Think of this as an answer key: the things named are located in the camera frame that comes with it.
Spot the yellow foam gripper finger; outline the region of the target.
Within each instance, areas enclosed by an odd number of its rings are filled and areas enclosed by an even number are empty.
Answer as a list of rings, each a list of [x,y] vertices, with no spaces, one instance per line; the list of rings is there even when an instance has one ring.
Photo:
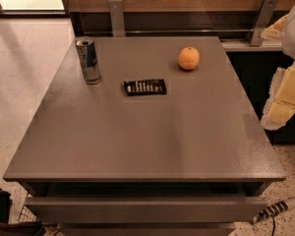
[[[295,62],[283,69],[278,67],[272,77],[269,98],[265,102],[261,126],[275,131],[295,114]]]
[[[275,23],[263,30],[261,38],[264,40],[281,40],[288,15],[279,18]]]

